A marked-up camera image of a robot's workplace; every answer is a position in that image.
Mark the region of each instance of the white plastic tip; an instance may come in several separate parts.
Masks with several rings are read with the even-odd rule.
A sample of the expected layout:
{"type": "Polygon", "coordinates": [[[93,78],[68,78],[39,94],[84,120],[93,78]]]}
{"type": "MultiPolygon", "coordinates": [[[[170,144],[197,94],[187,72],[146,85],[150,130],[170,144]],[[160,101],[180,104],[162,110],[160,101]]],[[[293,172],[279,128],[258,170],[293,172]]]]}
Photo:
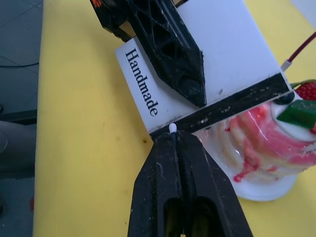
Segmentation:
{"type": "Polygon", "coordinates": [[[171,123],[171,124],[169,125],[169,132],[170,132],[170,133],[173,133],[173,132],[176,132],[176,131],[177,131],[177,125],[174,124],[174,123],[171,123]]]}
{"type": "Polygon", "coordinates": [[[286,69],[288,69],[289,66],[291,66],[291,65],[292,65],[292,62],[285,60],[285,62],[281,65],[281,70],[285,72],[286,69]]]}

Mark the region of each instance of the strawberry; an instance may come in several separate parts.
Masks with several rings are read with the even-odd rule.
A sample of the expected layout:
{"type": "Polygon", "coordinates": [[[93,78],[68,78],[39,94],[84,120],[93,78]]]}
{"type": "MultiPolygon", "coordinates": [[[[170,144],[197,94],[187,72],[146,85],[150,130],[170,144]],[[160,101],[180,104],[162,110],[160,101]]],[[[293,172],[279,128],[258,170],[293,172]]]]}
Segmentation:
{"type": "Polygon", "coordinates": [[[296,93],[304,100],[316,101],[316,80],[308,80],[297,84],[299,87],[295,90],[296,93]]]}
{"type": "Polygon", "coordinates": [[[314,125],[314,127],[311,129],[312,134],[316,134],[316,123],[314,125]]]}

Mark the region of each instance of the white cream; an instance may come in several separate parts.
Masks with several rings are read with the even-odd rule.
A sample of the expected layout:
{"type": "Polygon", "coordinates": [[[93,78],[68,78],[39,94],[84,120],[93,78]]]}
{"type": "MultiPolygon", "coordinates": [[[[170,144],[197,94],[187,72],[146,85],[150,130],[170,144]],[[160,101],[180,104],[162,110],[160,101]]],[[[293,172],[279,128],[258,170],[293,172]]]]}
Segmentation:
{"type": "MultiPolygon", "coordinates": [[[[296,92],[294,93],[294,100],[302,100],[302,98],[296,92]]],[[[286,109],[287,106],[288,105],[277,105],[276,103],[271,103],[271,116],[277,125],[288,135],[299,141],[316,141],[316,135],[312,134],[308,129],[277,120],[277,117],[286,109]]]]}

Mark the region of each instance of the red wire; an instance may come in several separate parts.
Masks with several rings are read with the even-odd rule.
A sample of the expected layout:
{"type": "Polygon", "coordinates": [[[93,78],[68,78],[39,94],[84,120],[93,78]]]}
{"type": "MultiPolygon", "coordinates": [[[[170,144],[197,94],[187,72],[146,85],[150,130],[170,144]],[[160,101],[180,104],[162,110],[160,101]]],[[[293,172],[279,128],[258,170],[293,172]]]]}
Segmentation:
{"type": "Polygon", "coordinates": [[[313,40],[316,38],[316,31],[288,58],[288,62],[292,62],[294,58],[313,40]]]}

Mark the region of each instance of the yellow table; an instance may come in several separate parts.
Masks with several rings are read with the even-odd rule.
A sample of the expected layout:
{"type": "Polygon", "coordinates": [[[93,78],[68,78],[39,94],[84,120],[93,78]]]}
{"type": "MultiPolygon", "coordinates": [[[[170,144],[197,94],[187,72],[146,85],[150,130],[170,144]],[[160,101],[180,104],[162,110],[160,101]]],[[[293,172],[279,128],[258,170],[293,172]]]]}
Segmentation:
{"type": "MultiPolygon", "coordinates": [[[[247,0],[280,63],[315,29],[290,0],[247,0]]],[[[35,237],[125,237],[134,180],[152,146],[89,0],[45,0],[40,55],[35,237]]],[[[316,42],[287,71],[316,78],[316,42]]],[[[277,201],[240,200],[256,237],[316,232],[316,169],[277,201]]]]}

